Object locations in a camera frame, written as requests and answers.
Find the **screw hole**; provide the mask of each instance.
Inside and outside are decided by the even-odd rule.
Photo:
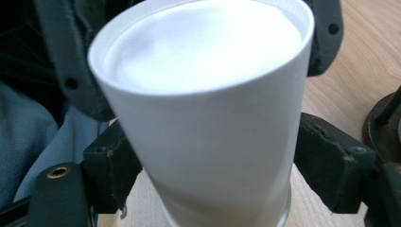
[[[52,169],[50,172],[47,173],[47,177],[50,179],[58,179],[61,178],[65,175],[67,175],[70,172],[69,167],[57,167]]]
[[[328,33],[330,33],[331,35],[336,35],[337,33],[339,33],[339,31],[340,31],[340,28],[336,24],[331,24],[328,27]]]
[[[76,79],[66,79],[64,82],[65,87],[67,87],[69,90],[77,90],[78,89],[78,82]]]

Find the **wooden table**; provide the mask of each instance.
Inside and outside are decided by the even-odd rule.
[[[342,0],[345,25],[340,53],[322,76],[308,79],[303,111],[356,139],[366,115],[401,84],[401,1]],[[294,166],[292,205],[286,226],[364,226],[357,215],[332,214]],[[154,188],[142,172],[128,199],[128,215],[103,215],[99,226],[168,226]]]

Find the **white paper cup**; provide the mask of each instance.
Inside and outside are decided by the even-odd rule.
[[[283,12],[300,35],[284,58],[268,52],[292,45],[287,37],[255,45],[275,34],[263,23],[252,28],[253,22],[267,20],[267,6]],[[208,18],[198,20],[203,7]],[[168,17],[177,11],[181,17]],[[216,11],[230,20],[227,27],[216,26],[221,19]],[[148,18],[141,32],[132,32]],[[118,15],[96,36],[91,69],[171,226],[284,224],[313,28],[312,12],[299,0],[148,0]],[[116,44],[123,39],[129,42]],[[228,63],[219,55],[226,50],[233,55]],[[231,81],[239,70],[249,74]],[[119,74],[130,78],[121,80]],[[138,79],[152,80],[146,86],[157,89],[137,86]]]

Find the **light blue fabric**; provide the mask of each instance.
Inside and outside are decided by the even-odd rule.
[[[1,81],[0,119],[0,207],[29,196],[46,168],[80,163],[108,126],[65,104],[59,127],[46,108]]]

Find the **cup rim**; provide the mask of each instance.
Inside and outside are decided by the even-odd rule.
[[[298,14],[302,13],[305,17],[303,19],[307,20],[307,25],[305,25],[305,27],[307,27],[307,30],[305,32],[305,35],[302,35],[302,41],[300,46],[298,47],[298,50],[290,58],[288,58],[286,61],[283,61],[281,64],[278,64],[277,66],[273,67],[270,71],[264,72],[261,75],[251,77],[246,80],[242,80],[240,82],[230,83],[228,85],[217,86],[210,89],[193,90],[189,92],[179,92],[179,93],[169,93],[169,92],[152,93],[145,91],[139,92],[137,90],[129,89],[127,86],[123,86],[119,82],[116,82],[112,80],[110,77],[105,76],[103,72],[104,70],[102,68],[103,65],[102,61],[107,55],[107,52],[112,43],[116,39],[118,39],[118,37],[122,33],[124,33],[127,29],[129,29],[131,26],[135,25],[139,21],[160,11],[199,1],[205,1],[205,0],[170,0],[168,2],[166,0],[143,1],[121,12],[120,14],[115,16],[109,23],[107,23],[103,28],[101,28],[101,30],[97,33],[94,40],[90,44],[87,56],[89,67],[93,72],[93,75],[96,78],[97,82],[100,84],[100,86],[103,87],[103,85],[107,85],[109,87],[113,87],[116,90],[124,91],[128,94],[135,94],[139,96],[188,96],[194,94],[209,93],[218,90],[225,90],[232,87],[236,87],[239,84],[244,84],[253,81],[255,79],[260,79],[266,74],[279,70],[283,66],[287,65],[289,62],[293,61],[297,56],[299,56],[313,37],[315,28],[314,15],[310,7],[304,1],[252,0],[276,6],[279,9],[286,9],[291,13],[298,13]]]

